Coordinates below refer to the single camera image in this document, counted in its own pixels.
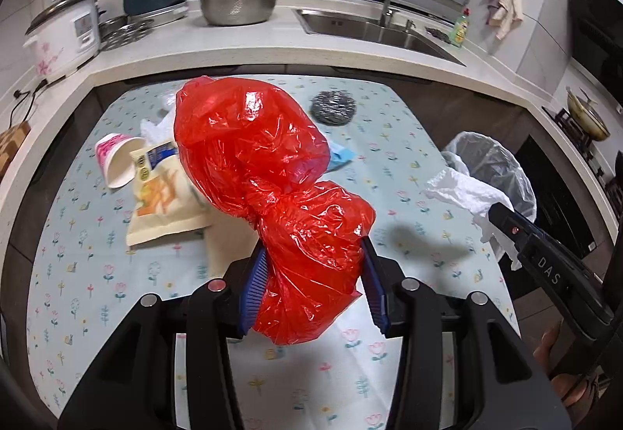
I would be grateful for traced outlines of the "right hand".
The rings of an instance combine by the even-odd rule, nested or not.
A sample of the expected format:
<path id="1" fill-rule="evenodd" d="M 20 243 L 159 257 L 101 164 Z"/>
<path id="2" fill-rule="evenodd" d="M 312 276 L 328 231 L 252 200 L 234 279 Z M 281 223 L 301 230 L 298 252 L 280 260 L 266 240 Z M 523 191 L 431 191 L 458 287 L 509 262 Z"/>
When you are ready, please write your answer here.
<path id="1" fill-rule="evenodd" d="M 604 355 L 600 345 L 598 340 L 585 344 L 561 319 L 542 335 L 534 350 L 534 359 L 561 399 L 572 429 L 580 429 L 599 403 L 598 370 Z"/>

